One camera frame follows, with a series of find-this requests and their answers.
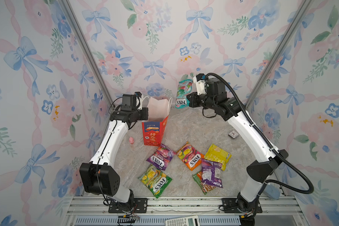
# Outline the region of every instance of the orange candy bag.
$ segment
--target orange candy bag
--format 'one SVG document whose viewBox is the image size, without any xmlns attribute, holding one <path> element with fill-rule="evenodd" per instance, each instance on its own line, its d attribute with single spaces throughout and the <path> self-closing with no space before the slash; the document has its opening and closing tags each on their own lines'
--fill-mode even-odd
<svg viewBox="0 0 339 226">
<path fill-rule="evenodd" d="M 189 142 L 187 142 L 183 147 L 181 147 L 176 154 L 178 157 L 186 164 L 186 166 L 192 171 L 198 165 L 201 165 L 201 162 L 205 156 L 192 147 Z"/>
</svg>

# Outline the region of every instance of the fox's candy bag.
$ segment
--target fox's candy bag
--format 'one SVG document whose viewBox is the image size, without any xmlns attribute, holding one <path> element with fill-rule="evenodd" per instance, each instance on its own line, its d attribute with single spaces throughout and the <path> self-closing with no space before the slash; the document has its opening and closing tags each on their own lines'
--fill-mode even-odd
<svg viewBox="0 0 339 226">
<path fill-rule="evenodd" d="M 205 154 L 204 159 L 210 160 L 213 162 L 222 163 L 222 170 L 226 169 L 226 163 L 228 163 L 229 159 L 231 158 L 231 154 L 216 145 L 212 144 L 208 149 L 207 153 Z"/>
<path fill-rule="evenodd" d="M 202 159 L 202 183 L 222 188 L 221 167 L 219 162 Z"/>
<path fill-rule="evenodd" d="M 192 79 L 185 79 L 178 83 L 176 108 L 184 108 L 189 105 L 189 101 L 186 96 L 192 91 L 192 83 Z"/>
<path fill-rule="evenodd" d="M 166 170 L 169 162 L 176 153 L 169 149 L 164 144 L 161 144 L 152 156 L 147 159 L 147 162 L 152 163 L 155 167 L 161 170 Z"/>
<path fill-rule="evenodd" d="M 165 173 L 157 169 L 154 165 L 150 165 L 147 171 L 138 179 L 144 183 L 153 195 L 158 198 L 168 184 L 172 181 L 172 178 Z"/>
<path fill-rule="evenodd" d="M 202 183 L 202 171 L 192 175 L 194 181 L 200 186 L 202 192 L 206 195 L 209 191 L 215 188 L 215 186 Z"/>
<path fill-rule="evenodd" d="M 177 155 L 191 171 L 201 164 L 201 159 L 204 157 L 204 155 L 192 147 L 189 142 L 177 151 Z"/>
</svg>

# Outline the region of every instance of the paper bag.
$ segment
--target paper bag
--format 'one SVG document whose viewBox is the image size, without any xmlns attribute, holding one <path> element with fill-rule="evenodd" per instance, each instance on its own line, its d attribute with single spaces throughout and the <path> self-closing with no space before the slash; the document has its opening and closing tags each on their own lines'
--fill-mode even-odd
<svg viewBox="0 0 339 226">
<path fill-rule="evenodd" d="M 161 145 L 164 129 L 166 128 L 168 114 L 170 113 L 172 97 L 157 100 L 153 97 L 148 103 L 148 121 L 142 122 L 143 141 L 145 145 Z"/>
</svg>

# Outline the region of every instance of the calculator display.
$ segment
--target calculator display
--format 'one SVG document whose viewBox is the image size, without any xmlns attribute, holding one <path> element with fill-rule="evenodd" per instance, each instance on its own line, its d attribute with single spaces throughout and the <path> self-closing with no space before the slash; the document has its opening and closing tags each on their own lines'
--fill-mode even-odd
<svg viewBox="0 0 339 226">
<path fill-rule="evenodd" d="M 189 218 L 189 219 L 188 219 L 188 226 L 194 226 L 194 225 L 193 225 L 193 219 L 192 219 L 192 218 Z"/>
</svg>

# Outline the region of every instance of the purple candy bag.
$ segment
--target purple candy bag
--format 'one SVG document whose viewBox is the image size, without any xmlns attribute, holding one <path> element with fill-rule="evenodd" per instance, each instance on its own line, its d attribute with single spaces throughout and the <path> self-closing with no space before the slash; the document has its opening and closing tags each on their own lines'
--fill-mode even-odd
<svg viewBox="0 0 339 226">
<path fill-rule="evenodd" d="M 166 170 L 169 162 L 173 156 L 176 155 L 171 149 L 164 144 L 161 144 L 152 156 L 147 159 L 147 162 L 152 163 L 156 168 L 160 170 Z"/>
<path fill-rule="evenodd" d="M 222 188 L 222 163 L 202 159 L 202 183 Z"/>
</svg>

